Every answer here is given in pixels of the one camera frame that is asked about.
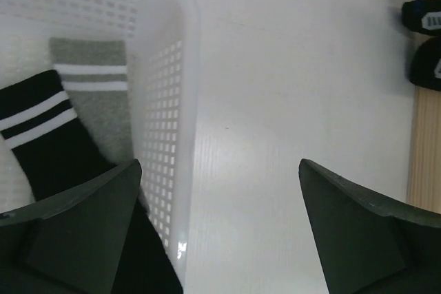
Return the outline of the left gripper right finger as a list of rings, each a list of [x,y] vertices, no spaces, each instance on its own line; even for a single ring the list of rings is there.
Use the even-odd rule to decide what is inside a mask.
[[[299,180],[330,293],[440,292],[440,214],[308,159]]]

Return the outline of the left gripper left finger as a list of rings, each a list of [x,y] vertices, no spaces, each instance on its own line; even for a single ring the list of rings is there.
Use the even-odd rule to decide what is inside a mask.
[[[1,214],[2,293],[110,293],[141,182],[133,160]]]

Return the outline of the black sock white stripes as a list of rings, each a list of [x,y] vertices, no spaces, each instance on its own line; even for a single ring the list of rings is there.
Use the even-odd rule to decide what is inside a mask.
[[[79,120],[59,74],[48,70],[1,89],[1,135],[35,200],[83,184],[114,168]],[[137,201],[112,293],[182,293],[161,239]]]

